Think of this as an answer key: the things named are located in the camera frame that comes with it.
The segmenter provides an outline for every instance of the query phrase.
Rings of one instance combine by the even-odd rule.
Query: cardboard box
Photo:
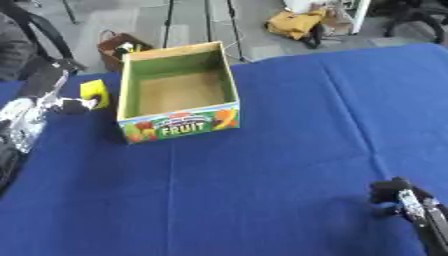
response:
[[[129,143],[239,127],[221,42],[128,54],[118,123]]]

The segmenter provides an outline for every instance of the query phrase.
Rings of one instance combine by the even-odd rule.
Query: box label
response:
[[[147,140],[163,140],[239,127],[237,108],[224,108],[208,112],[181,112],[121,123],[130,143]]]

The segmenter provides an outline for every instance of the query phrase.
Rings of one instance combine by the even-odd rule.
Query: white box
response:
[[[323,4],[328,0],[284,0],[286,7],[294,13],[305,13],[311,8],[312,3]]]

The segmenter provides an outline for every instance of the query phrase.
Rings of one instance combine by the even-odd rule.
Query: tripod leg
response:
[[[168,8],[168,17],[165,21],[165,39],[163,42],[163,48],[166,48],[168,46],[168,39],[170,36],[170,28],[171,28],[171,21],[173,20],[173,9],[174,9],[174,0],[170,0],[170,6]]]
[[[73,13],[73,10],[68,4],[67,0],[62,0],[62,3],[64,4],[65,10],[67,11],[67,14],[70,17],[72,23],[77,24],[78,22],[76,21],[75,14]]]
[[[212,19],[210,15],[210,0],[205,0],[205,20],[207,24],[207,39],[209,42],[212,42],[213,35],[212,35]]]
[[[235,33],[236,43],[238,46],[238,53],[240,55],[240,61],[245,62],[246,60],[243,55],[243,48],[241,46],[240,34],[238,33],[238,26],[237,26],[236,20],[235,20],[236,13],[235,13],[235,8],[233,8],[232,0],[227,0],[227,5],[229,7],[230,18],[232,19],[233,32]]]

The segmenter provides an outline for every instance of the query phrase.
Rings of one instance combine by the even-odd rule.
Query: metal stand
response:
[[[210,15],[210,0],[205,0],[205,21],[207,23],[207,39],[209,42],[213,41],[212,35],[212,19]]]
[[[236,25],[236,12],[235,8],[233,8],[232,0],[227,0],[227,5],[229,7],[229,16],[232,19],[233,32],[235,33],[236,44],[238,46],[238,53],[240,55],[240,61],[246,62],[246,58],[243,55],[243,48],[241,46],[240,34],[238,33],[238,27]]]
[[[42,6],[43,6],[42,3],[40,2],[40,0],[30,0],[30,2],[37,8],[42,8]],[[76,21],[75,14],[73,13],[73,10],[70,7],[70,5],[68,4],[67,0],[62,0],[62,3],[64,4],[65,11],[67,12],[68,17],[70,18],[70,21],[73,24],[78,24],[78,22]]]
[[[173,9],[174,9],[174,0],[170,0],[170,5],[168,7],[168,17],[165,21],[165,40],[163,42],[163,48],[166,48],[168,46],[168,39],[170,37],[171,21],[173,20]]]
[[[65,10],[67,11],[68,17],[70,18],[71,22],[73,24],[78,24],[75,18],[75,14],[73,13],[73,10],[68,4],[67,0],[62,0],[62,3],[64,4]]]
[[[206,19],[206,27],[207,27],[207,39],[209,42],[213,41],[213,33],[212,33],[212,20],[210,14],[210,0],[204,0],[205,5],[205,19]],[[241,62],[246,62],[246,58],[243,54],[243,48],[241,45],[240,35],[238,33],[238,26],[236,24],[236,12],[233,7],[232,0],[227,0],[227,6],[229,7],[229,16],[232,20],[233,32],[235,34],[236,44],[238,47],[239,57]],[[169,32],[171,28],[171,22],[173,19],[173,9],[174,9],[174,0],[170,0],[169,8],[168,8],[168,17],[165,21],[165,38],[163,42],[163,48],[166,48],[169,40]]]

